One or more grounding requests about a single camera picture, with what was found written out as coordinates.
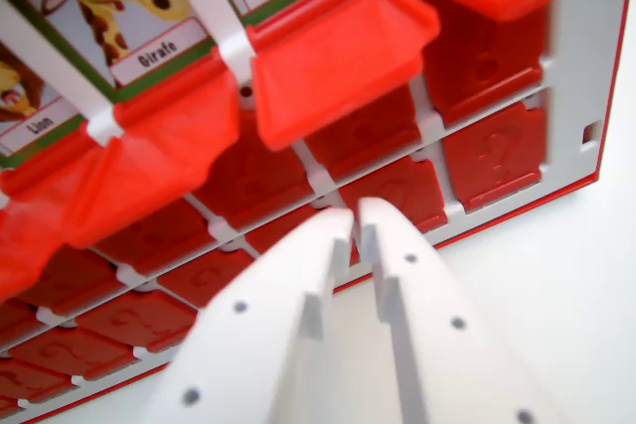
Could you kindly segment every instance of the hole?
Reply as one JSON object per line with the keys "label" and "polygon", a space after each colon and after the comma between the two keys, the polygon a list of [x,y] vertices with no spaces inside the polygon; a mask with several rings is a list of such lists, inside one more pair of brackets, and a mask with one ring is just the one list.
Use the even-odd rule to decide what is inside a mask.
{"label": "hole", "polygon": [[522,424],[535,424],[535,417],[526,409],[522,409],[517,413],[517,420]]}
{"label": "hole", "polygon": [[247,303],[244,301],[238,301],[235,303],[235,312],[242,313],[247,310]]}
{"label": "hole", "polygon": [[590,141],[598,141],[600,139],[600,133],[601,133],[601,122],[600,121],[594,121],[591,124],[588,124],[587,126],[585,126],[585,129],[583,129],[583,143],[582,144],[587,144]]}
{"label": "hole", "polygon": [[201,399],[201,393],[199,392],[198,389],[191,387],[190,389],[188,389],[186,392],[183,393],[182,401],[184,405],[192,406],[193,404],[196,404],[199,401],[199,399]]}
{"label": "hole", "polygon": [[170,8],[170,0],[152,0],[152,3],[161,10],[168,10]]}
{"label": "hole", "polygon": [[466,322],[464,321],[463,318],[461,317],[454,317],[451,321],[450,324],[455,327],[457,330],[463,330],[464,328],[466,328]]}

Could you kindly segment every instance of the plastic hinge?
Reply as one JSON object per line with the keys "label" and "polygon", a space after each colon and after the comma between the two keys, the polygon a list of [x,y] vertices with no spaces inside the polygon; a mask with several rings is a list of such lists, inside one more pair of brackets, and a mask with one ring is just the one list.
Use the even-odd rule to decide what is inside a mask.
{"label": "plastic hinge", "polygon": [[94,115],[88,121],[88,126],[86,127],[86,134],[101,147],[105,147],[111,138],[120,138],[123,133],[123,129],[113,115],[112,104],[108,104],[98,114]]}

